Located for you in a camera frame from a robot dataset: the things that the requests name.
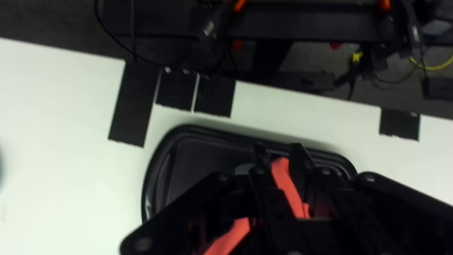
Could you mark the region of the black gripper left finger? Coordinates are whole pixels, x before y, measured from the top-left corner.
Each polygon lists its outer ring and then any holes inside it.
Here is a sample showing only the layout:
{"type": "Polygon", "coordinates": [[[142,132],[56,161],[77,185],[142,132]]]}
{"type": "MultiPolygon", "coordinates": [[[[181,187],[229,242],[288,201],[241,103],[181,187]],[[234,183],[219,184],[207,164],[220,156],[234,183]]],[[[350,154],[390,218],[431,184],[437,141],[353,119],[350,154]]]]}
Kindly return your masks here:
{"type": "Polygon", "coordinates": [[[270,154],[253,147],[244,174],[212,173],[137,226],[120,242],[120,255],[202,255],[237,218],[250,222],[253,253],[277,252],[270,208],[274,188],[270,154]]]}

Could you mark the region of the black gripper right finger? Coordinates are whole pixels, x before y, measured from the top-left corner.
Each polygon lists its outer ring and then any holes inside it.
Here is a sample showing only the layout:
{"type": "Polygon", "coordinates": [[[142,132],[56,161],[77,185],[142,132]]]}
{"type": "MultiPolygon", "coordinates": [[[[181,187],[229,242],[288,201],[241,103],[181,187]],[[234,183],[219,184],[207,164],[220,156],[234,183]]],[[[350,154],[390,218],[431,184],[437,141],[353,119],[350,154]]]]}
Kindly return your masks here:
{"type": "Polygon", "coordinates": [[[294,183],[311,219],[333,221],[350,255],[453,255],[453,207],[377,173],[331,173],[290,147],[294,183]]]}

